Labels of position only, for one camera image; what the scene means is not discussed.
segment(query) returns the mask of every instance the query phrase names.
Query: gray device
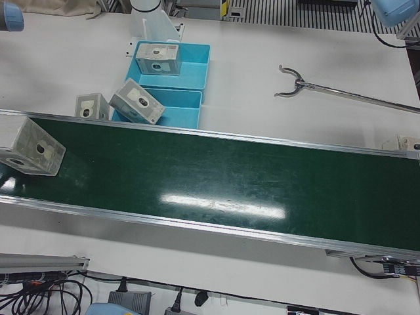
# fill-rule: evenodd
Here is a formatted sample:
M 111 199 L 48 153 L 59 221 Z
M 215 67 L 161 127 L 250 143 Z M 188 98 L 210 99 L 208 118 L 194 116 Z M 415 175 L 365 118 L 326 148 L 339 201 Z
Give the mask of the gray device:
M 0 115 L 0 162 L 24 174 L 55 176 L 66 148 L 23 115 Z
M 74 116 L 108 120 L 110 118 L 110 105 L 101 93 L 78 95 Z
M 155 125 L 165 111 L 162 104 L 132 79 L 115 92 L 110 105 L 133 123 Z
M 149 315 L 152 292 L 111 291 L 108 303 L 118 304 L 142 315 Z
M 141 43 L 136 53 L 136 61 L 142 74 L 179 75 L 179 45 Z
M 195 315 L 181 310 L 179 313 L 173 312 L 170 307 L 165 310 L 165 315 Z

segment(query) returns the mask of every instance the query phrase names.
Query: grated floor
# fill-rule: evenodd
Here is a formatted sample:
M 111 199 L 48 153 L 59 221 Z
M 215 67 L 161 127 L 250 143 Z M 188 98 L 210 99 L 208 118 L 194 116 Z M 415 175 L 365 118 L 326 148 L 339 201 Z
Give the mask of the grated floor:
M 362 12 L 363 1 L 356 8 L 298 4 L 298 0 L 231 0 L 230 6 L 243 7 L 243 18 L 227 18 L 231 22 L 319 28 L 348 32 L 372 33 L 370 6 Z M 378 33 L 397 33 L 402 24 L 385 28 L 376 20 Z M 418 24 L 408 37 L 420 38 Z

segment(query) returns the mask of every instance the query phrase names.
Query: white table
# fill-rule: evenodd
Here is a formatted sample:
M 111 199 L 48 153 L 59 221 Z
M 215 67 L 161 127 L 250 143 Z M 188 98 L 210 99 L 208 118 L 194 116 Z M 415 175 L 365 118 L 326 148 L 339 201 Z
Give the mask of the white table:
M 129 16 L 25 19 L 23 33 L 0 33 L 0 108 L 73 115 L 76 95 L 109 99 L 121 85 Z M 415 114 L 310 91 L 273 97 L 293 88 L 282 63 L 307 81 L 420 107 L 406 52 L 372 35 L 183 22 L 183 41 L 212 48 L 201 129 L 370 148 L 420 136 Z M 11 207 L 0 217 L 4 253 L 86 256 L 101 272 L 359 314 L 420 311 L 413 283 L 365 278 L 317 249 Z

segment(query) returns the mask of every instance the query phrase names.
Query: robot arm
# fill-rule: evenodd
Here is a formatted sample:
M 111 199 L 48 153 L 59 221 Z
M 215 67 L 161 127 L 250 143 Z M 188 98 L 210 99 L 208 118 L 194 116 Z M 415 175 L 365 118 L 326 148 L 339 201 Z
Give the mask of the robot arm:
M 378 19 L 386 27 L 393 27 L 413 18 L 420 11 L 420 0 L 371 0 Z
M 162 8 L 160 0 L 131 0 L 131 33 L 149 41 L 180 41 L 179 32 Z
M 24 16 L 19 7 L 13 3 L 0 1 L 0 30 L 20 32 L 24 26 Z

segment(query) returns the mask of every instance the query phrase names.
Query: light blue robot part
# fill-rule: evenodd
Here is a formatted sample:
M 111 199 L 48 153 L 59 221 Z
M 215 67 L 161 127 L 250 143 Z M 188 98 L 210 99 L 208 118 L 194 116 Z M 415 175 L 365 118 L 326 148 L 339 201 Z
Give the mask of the light blue robot part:
M 24 16 L 17 5 L 0 1 L 0 30 L 20 32 L 24 29 Z
M 112 303 L 93 303 L 86 311 L 86 315 L 141 315 L 128 308 Z
M 420 0 L 372 0 L 372 6 L 382 24 L 389 28 L 419 12 Z

